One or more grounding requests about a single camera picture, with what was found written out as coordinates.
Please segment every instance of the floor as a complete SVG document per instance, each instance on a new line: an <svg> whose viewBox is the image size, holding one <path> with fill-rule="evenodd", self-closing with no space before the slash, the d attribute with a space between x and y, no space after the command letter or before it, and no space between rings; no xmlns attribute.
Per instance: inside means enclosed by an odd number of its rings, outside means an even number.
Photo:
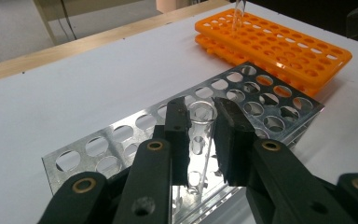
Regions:
<svg viewBox="0 0 358 224"><path fill-rule="evenodd" d="M38 1L48 4L52 0ZM64 1L69 15L69 3L75 1ZM161 14L156 0L125 1L117 7L69 16L72 33L65 17L45 22L37 7L34 0L0 0L0 62L72 41L74 34L81 38ZM54 6L53 12L62 14L62 6Z"/></svg>

